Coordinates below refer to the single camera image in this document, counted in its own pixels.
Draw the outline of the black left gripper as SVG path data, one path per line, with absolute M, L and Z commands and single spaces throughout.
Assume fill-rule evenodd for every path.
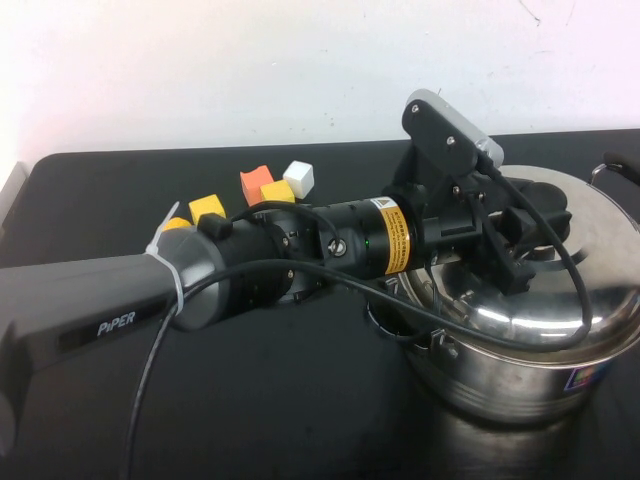
M 502 294 L 528 291 L 531 269 L 510 257 L 497 222 L 489 218 L 490 213 L 502 211 L 501 233 L 505 238 L 521 238 L 526 212 L 510 206 L 522 194 L 507 177 L 500 176 L 499 184 L 479 173 L 445 174 L 417 150 L 406 150 L 383 194 L 398 203 L 407 220 L 409 267 L 425 267 L 433 257 L 444 262 L 455 254 Z

